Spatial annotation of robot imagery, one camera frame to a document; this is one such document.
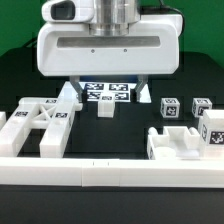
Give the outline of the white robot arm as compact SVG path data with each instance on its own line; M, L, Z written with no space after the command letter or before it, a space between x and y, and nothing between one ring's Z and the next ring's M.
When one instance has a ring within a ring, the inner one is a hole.
M180 11L139 0L47 0L37 38L37 66L45 76L68 76L79 95L87 75L136 75L132 98L150 74L172 74L179 66Z

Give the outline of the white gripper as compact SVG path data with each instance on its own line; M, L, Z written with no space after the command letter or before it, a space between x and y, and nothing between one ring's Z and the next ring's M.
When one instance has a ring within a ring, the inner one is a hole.
M45 76L138 75L136 101L148 74L172 74L179 66L183 17L142 14L138 0L47 0L37 39L37 65Z

